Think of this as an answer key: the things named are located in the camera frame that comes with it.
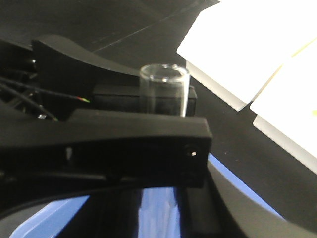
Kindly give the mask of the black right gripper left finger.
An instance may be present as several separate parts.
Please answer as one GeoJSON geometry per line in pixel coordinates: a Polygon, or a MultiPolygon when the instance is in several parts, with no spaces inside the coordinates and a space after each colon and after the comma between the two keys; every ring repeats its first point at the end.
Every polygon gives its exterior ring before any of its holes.
{"type": "Polygon", "coordinates": [[[143,188],[176,187],[186,238],[314,238],[274,216],[207,161],[211,134],[202,118],[75,110],[54,122],[0,105],[0,216],[58,199],[105,193],[107,230],[136,231],[143,188]]]}

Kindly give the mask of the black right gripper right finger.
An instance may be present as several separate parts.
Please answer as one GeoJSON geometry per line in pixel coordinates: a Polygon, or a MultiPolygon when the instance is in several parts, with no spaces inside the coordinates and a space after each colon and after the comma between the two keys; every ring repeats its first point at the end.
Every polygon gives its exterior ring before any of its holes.
{"type": "Polygon", "coordinates": [[[32,51],[40,88],[90,100],[43,94],[43,106],[58,119],[68,119],[77,108],[140,111],[138,70],[104,59],[60,35],[33,39],[32,51]]]}

